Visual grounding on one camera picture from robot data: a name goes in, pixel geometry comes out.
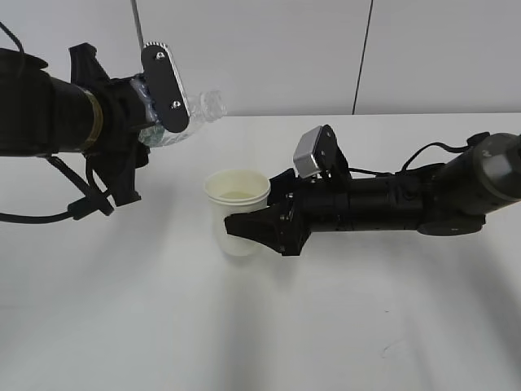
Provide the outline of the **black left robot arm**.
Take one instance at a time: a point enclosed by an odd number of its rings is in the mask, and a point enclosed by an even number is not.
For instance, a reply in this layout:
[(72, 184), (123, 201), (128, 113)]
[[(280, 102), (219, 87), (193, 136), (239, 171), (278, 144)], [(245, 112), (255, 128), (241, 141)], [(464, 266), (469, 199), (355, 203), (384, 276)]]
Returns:
[(117, 206), (140, 199), (135, 171), (148, 162), (138, 140), (146, 109), (130, 78), (111, 78), (89, 43), (73, 46), (71, 80), (32, 55), (1, 50), (1, 154), (81, 153)]

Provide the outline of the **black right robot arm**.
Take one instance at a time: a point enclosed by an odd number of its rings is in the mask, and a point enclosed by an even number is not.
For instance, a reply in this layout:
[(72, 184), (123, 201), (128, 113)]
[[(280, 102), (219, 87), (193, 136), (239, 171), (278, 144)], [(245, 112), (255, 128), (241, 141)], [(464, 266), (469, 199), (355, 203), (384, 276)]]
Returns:
[(334, 130), (318, 126), (301, 137), (293, 167), (271, 178), (267, 205), (227, 216), (226, 232), (283, 256), (299, 255), (314, 232), (473, 234), (520, 200), (520, 138), (483, 132), (451, 152), (449, 162), (395, 173), (355, 169)]

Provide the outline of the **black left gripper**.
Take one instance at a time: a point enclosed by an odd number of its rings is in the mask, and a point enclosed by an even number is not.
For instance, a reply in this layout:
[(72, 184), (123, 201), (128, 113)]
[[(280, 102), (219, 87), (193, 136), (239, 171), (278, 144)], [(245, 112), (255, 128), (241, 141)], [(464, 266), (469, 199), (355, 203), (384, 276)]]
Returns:
[(102, 127), (83, 155), (87, 182), (96, 190), (96, 174), (116, 206), (139, 201), (135, 189), (135, 171), (149, 163), (150, 148), (138, 141), (139, 131), (147, 125), (146, 110), (131, 86), (132, 77), (111, 78), (97, 60), (97, 49), (85, 42), (69, 49), (71, 83), (91, 93)]

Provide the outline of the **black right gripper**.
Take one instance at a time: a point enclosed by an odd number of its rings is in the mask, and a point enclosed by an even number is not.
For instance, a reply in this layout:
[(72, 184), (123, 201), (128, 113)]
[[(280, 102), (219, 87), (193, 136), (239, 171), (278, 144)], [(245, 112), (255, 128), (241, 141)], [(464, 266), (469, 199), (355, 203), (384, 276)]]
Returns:
[(326, 172), (301, 178), (289, 168), (272, 177), (269, 184), (270, 207), (226, 217), (229, 235), (289, 257), (301, 254), (313, 232), (343, 231), (347, 226), (349, 171), (343, 175)]

